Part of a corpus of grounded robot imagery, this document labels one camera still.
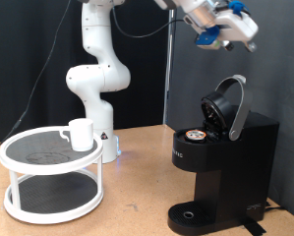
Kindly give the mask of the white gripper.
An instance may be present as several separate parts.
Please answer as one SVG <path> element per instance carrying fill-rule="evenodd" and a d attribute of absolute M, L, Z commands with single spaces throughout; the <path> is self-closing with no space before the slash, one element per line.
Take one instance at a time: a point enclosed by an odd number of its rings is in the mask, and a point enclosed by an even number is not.
<path fill-rule="evenodd" d="M 246 13 L 240 16 L 232 10 L 222 11 L 215 19 L 215 24 L 220 27 L 219 40 L 250 41 L 257 34 L 259 27 Z M 255 52 L 257 46 L 253 42 L 246 42 L 245 47 L 249 52 Z"/>

